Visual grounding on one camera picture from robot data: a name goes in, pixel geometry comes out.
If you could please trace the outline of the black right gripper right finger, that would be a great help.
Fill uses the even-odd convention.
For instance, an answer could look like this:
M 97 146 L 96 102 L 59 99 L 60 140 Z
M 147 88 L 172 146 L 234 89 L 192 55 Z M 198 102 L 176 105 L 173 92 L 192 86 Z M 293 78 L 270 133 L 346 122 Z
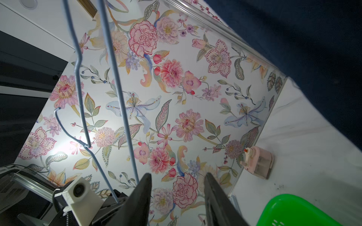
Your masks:
M 204 179 L 208 226 L 247 226 L 211 173 Z

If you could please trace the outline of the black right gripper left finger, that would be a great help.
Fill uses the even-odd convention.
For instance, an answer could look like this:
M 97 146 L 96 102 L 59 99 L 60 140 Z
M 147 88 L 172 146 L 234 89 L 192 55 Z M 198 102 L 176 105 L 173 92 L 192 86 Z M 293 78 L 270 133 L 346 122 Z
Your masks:
M 147 226 L 152 190 L 152 178 L 146 173 L 126 203 L 111 219 L 112 226 Z

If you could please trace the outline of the navy blue shorts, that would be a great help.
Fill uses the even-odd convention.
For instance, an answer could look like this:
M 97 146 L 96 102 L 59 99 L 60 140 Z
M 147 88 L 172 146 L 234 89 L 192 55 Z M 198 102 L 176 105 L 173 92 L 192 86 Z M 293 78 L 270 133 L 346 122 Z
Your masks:
M 208 1 L 208 5 L 361 148 L 361 1 Z

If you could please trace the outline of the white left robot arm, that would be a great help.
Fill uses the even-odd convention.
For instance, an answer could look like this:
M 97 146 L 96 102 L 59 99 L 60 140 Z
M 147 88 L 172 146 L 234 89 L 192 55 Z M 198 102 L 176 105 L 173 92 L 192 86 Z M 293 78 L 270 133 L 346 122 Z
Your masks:
M 108 197 L 99 211 L 90 223 L 91 226 L 105 226 L 111 218 L 118 212 L 122 205 L 128 200 L 128 196 L 124 193 L 120 193 L 114 190 L 119 202 L 110 196 Z M 56 202 L 55 204 L 56 215 L 50 220 L 42 220 L 35 217 L 31 217 L 25 214 L 19 214 L 18 219 L 20 220 L 21 226 L 78 226 L 75 216 L 71 211 L 68 213 L 64 212 L 64 207 Z

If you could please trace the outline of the pink small toy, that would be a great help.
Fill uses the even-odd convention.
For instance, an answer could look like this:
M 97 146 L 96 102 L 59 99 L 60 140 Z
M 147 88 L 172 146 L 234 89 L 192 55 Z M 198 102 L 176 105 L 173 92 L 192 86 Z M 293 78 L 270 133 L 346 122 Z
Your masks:
M 253 146 L 245 148 L 239 161 L 246 171 L 261 179 L 268 179 L 274 163 L 271 152 Z

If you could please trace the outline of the green plastic basket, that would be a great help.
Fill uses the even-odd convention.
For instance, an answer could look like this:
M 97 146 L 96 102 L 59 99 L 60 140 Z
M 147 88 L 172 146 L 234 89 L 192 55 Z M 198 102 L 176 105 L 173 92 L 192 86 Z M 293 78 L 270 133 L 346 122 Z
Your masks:
M 258 226 L 339 226 L 329 215 L 306 201 L 289 194 L 272 198 L 263 210 Z

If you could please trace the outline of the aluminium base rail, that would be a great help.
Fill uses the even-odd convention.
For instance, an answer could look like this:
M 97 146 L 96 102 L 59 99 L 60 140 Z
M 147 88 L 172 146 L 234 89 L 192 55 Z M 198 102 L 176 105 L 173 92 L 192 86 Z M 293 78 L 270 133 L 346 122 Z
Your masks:
M 1 167 L 1 212 L 23 200 L 29 192 L 52 202 L 54 190 L 54 185 L 30 168 L 13 164 Z

